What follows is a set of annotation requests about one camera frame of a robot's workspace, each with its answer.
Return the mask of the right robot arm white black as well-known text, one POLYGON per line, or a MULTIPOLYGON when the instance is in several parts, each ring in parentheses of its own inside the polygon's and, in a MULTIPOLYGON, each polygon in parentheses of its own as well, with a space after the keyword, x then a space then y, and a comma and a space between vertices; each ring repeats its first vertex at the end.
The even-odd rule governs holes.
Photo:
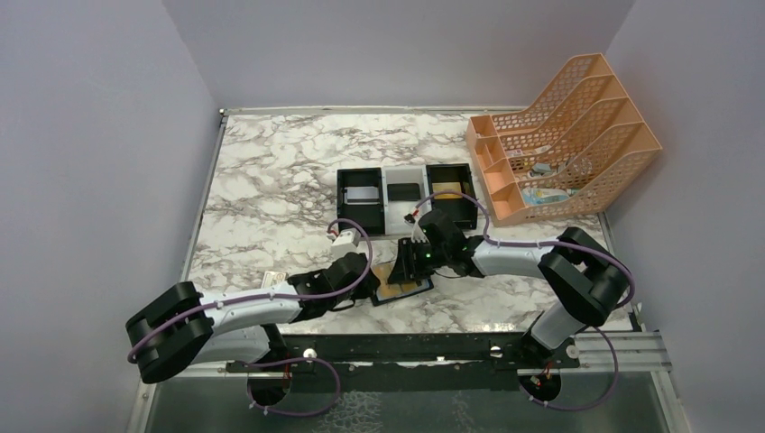
POLYGON ((459 278, 514 275, 548 283, 558 299, 535 319, 518 349, 532 362, 550 358, 586 328, 603 325, 634 292, 627 268, 578 227, 542 241, 500 241, 467 236, 436 209, 416 221, 415 234, 400 239, 390 284, 423 281, 443 267, 459 278))

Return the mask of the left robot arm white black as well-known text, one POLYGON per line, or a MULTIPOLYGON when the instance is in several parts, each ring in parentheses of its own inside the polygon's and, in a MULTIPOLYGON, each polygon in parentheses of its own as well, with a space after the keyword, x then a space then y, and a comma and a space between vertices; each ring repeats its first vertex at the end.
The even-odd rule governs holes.
POLYGON ((280 325, 320 318, 345 301, 371 297, 379 285, 361 253, 232 296, 183 281, 127 321, 128 361, 147 384, 166 381, 193 364, 271 361, 284 352, 280 325))

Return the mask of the gold card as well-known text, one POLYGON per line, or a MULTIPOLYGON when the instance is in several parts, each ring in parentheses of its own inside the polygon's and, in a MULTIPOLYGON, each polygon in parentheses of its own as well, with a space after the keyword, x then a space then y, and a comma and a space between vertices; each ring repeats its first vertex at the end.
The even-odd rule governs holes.
POLYGON ((431 186, 436 199, 461 198, 463 192, 460 182, 438 182, 431 186))

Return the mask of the black leather card holder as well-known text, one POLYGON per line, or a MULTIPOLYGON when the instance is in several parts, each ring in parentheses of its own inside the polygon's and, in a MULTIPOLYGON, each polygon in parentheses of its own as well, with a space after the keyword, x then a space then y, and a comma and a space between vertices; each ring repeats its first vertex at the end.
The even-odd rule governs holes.
POLYGON ((380 285, 371 297, 371 302, 375 307, 394 302, 395 300, 405 299, 434 288, 431 279, 404 284, 389 283, 388 277, 391 275, 392 268, 392 262, 380 263, 371 268, 374 276, 380 281, 380 285))

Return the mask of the black white three-compartment tray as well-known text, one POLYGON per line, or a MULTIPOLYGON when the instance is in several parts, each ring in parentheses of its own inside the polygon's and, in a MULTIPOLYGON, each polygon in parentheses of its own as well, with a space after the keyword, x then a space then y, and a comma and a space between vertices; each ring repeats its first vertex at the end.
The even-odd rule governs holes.
POLYGON ((336 216, 355 221, 371 237, 406 235, 407 215, 421 204, 419 214, 433 208, 445 212, 462 230, 477 225, 477 208, 464 195, 475 196, 466 163, 340 169, 336 172, 336 216))

